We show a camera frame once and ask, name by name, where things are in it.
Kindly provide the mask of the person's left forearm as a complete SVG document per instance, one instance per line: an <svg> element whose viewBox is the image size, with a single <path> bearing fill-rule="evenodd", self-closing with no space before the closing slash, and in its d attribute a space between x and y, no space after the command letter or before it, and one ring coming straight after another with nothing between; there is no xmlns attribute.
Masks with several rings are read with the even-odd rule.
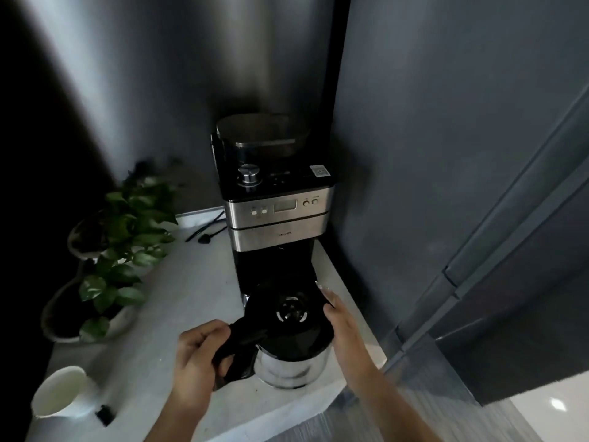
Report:
<svg viewBox="0 0 589 442"><path fill-rule="evenodd" d="M170 397L144 442L191 442L206 411L207 408L188 407Z"/></svg>

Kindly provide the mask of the grey refrigerator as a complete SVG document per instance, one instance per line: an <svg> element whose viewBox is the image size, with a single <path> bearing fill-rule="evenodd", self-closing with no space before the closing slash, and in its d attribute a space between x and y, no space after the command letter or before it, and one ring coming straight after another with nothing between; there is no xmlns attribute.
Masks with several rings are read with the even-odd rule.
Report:
<svg viewBox="0 0 589 442"><path fill-rule="evenodd" d="M395 327L433 342L481 405L589 370L589 82Z"/></svg>

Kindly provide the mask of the white paper cup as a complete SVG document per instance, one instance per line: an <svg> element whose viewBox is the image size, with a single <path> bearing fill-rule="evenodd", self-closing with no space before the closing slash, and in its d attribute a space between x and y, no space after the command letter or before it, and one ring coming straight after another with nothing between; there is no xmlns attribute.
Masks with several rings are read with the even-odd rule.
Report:
<svg viewBox="0 0 589 442"><path fill-rule="evenodd" d="M98 410L99 394L98 385L83 368L66 366L39 386L31 401L31 411L36 419L78 419Z"/></svg>

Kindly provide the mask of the green plant in white pot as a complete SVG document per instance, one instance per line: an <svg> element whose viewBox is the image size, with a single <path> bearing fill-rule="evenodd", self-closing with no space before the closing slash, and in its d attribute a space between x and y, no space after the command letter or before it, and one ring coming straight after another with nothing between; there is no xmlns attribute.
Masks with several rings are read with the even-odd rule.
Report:
<svg viewBox="0 0 589 442"><path fill-rule="evenodd" d="M131 258L100 255L84 260L40 316L43 335L54 343L99 343L123 334L146 301Z"/></svg>
<svg viewBox="0 0 589 442"><path fill-rule="evenodd" d="M174 241L176 192L177 186L159 175L151 160L139 161L121 185L107 192L104 206L70 231L70 254L105 270L126 264L147 272L166 257L166 247Z"/></svg>

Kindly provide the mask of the steel coffee carafe black lid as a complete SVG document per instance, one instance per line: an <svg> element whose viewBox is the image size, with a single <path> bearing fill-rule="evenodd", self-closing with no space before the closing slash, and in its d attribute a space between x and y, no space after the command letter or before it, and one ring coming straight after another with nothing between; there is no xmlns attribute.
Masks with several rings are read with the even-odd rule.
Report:
<svg viewBox="0 0 589 442"><path fill-rule="evenodd" d="M326 367L334 338L323 312L327 304L313 279L270 279L255 287L244 316L229 325L228 340L217 350L213 364L233 357L216 388L257 377L280 390L308 386Z"/></svg>

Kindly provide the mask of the person's right hand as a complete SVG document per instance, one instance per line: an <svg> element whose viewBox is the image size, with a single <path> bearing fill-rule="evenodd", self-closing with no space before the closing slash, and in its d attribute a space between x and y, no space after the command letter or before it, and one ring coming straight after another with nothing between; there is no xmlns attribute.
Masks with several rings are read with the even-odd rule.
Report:
<svg viewBox="0 0 589 442"><path fill-rule="evenodd" d="M316 283L323 296L342 312L342 323L331 324L334 331L333 347L336 359L346 382L355 390L362 386L377 371L367 350L356 320L349 312L341 298L330 289Z"/></svg>

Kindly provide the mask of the black and steel coffee machine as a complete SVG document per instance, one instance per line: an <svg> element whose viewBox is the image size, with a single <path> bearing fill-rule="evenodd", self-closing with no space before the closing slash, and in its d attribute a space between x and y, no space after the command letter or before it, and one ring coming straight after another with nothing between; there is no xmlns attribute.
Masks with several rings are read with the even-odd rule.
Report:
<svg viewBox="0 0 589 442"><path fill-rule="evenodd" d="M311 138L303 119L266 112L221 118L211 134L243 304L279 271L316 279L313 244L326 231L336 180L310 170L325 166Z"/></svg>

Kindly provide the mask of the person's right forearm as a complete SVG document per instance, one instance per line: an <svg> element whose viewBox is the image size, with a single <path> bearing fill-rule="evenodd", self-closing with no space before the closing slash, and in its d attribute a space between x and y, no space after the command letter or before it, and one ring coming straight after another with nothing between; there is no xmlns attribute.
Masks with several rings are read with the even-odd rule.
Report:
<svg viewBox="0 0 589 442"><path fill-rule="evenodd" d="M370 358L352 359L341 367L385 442L443 442Z"/></svg>

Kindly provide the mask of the person's left hand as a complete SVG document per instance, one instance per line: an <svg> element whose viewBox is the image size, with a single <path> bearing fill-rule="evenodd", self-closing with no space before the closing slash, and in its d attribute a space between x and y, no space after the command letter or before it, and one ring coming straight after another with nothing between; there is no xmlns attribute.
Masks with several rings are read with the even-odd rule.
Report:
<svg viewBox="0 0 589 442"><path fill-rule="evenodd" d="M195 328L179 337L171 397L188 407L208 409L216 380L227 375L234 356L215 361L222 345L196 345Z"/></svg>

